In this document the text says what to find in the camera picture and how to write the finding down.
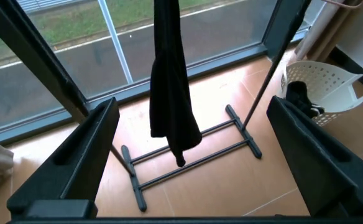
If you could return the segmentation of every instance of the rack foot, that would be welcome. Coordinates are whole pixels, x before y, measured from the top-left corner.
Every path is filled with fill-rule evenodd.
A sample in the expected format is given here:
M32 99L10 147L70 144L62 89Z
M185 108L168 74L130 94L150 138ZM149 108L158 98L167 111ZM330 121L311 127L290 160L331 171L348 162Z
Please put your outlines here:
M236 124L237 129L241 133L244 140L247 140L246 144L250 147L254 156L258 159L261 159L262 152L260 151L259 147L256 145L254 138L252 138L252 136L248 133L246 127L244 127L243 123L241 122L236 112L231 107L231 105L226 106L226 112L230 116L230 118L234 120L234 123Z
M136 196L137 205L139 206L140 211L145 212L147 210L147 204L145 203L142 189L140 188L139 180L137 179L136 171L134 170L134 166L132 164L131 155L129 154L129 150L126 146L121 147L122 155L124 156L124 160L127 163L127 166L132 171L133 175L130 175L131 182L133 186L134 195Z

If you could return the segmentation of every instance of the garment rack base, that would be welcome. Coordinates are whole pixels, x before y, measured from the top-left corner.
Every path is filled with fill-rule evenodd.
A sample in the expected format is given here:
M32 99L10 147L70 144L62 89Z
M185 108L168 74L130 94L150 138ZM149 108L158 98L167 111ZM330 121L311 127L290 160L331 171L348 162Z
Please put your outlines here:
M213 154L210 154L202 159L199 159L197 161L194 161L190 164L187 164L177 170L173 170L167 174L164 174L160 177L157 177L155 179L152 179L144 184L140 184L139 180L137 178L137 174L136 171L134 169L134 166L137 165L140 162L143 162L149 158L155 157L155 156L159 156L160 154L169 151L169 146L165 146L162 147L160 149L154 150L152 152L149 152L143 156L139 156L135 159L131 159L131 155L129 153L129 149L126 146L122 146L121 147L121 151L122 151L122 155L124 156L124 160L128 166L128 168L131 170L132 174L130 175L131 177L131 182L132 182L132 186L133 186L133 191L134 194L136 196L136 200L137 200L137 204L139 206L140 211L145 212L147 209L147 204L144 200L144 196L143 196L143 190L154 186L155 184L165 180L165 179L169 179L172 177L175 177L178 174L181 174L182 172L186 171L186 170L190 170L193 167L197 167L198 165L202 165L205 162L208 162L216 157L220 157L223 156L225 154L227 154L228 152L231 152L234 149L237 149L243 145L248 145L250 147L250 149L252 150L253 154L255 155L256 158L260 159L262 157L262 153L259 149L259 147L257 147L256 143L254 142L252 136L250 136L250 134L248 133L248 131L246 130L246 128L244 127L243 123L241 122L241 120L239 119L239 117L237 116L236 112L234 111L234 109L231 107L231 105L227 105L226 106L226 112L229 115L229 117L231 118L229 121L223 122L221 124L218 124L216 126L213 126L212 128L209 128L207 130L204 130L202 132L202 135L206 135L209 133L214 132L215 130L219 130L222 128L225 128L227 126L230 126L232 124L235 124L237 126L237 129L239 130L240 134L242 135L242 137L244 138L243 141L238 142L233 144L232 146L229 146L227 148L224 148L218 152L215 152Z

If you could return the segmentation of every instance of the black garment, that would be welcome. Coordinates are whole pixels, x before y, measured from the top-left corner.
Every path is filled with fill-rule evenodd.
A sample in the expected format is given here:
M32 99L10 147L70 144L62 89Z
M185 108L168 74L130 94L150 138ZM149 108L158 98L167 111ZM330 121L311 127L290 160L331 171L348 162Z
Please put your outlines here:
M177 0L154 1L155 61L150 83L152 137L167 137L177 165L183 151L195 147L202 135L191 109Z
M295 81L288 84L285 99L294 104L309 118L314 118L324 113L324 108L312 103L307 96L306 83Z

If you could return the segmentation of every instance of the tile floor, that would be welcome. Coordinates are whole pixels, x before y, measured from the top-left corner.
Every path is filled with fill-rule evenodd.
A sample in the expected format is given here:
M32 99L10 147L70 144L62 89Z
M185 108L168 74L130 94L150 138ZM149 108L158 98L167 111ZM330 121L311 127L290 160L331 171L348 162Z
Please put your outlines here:
M293 56L289 50L282 61ZM245 118L267 74L271 62L263 57L245 65L191 83L191 99L200 129L228 120L227 104ZM101 217L190 217L241 215L308 215L265 110L278 90L278 69L254 113L248 131L263 152L256 159L245 146L209 163L185 172L144 191L148 209L137 208L128 174L112 154L108 158L96 197ZM356 85L358 92L363 86ZM9 146L14 151L13 175L0 184L0 223L10 220L6 200L38 166L75 129L70 124L32 139ZM363 105L335 122L327 131L363 158ZM241 141L234 126L206 136L203 142L185 153L187 162ZM121 119L113 144L129 147L132 157L166 145L164 139L152 139L149 128L149 101L142 99L121 108ZM136 166L140 183L176 169L173 156L163 154Z

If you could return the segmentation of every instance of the perforated basket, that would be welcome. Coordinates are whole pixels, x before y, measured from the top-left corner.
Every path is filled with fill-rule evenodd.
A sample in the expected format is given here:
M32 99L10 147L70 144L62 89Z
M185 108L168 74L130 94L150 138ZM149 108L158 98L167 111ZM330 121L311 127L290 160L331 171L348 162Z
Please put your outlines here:
M337 66L314 61L299 61L285 67L281 79L281 97L287 94L290 82L303 81L307 85L308 98L322 106L325 113L313 118L320 126L347 110L363 102L363 96L357 99L352 84L363 77Z

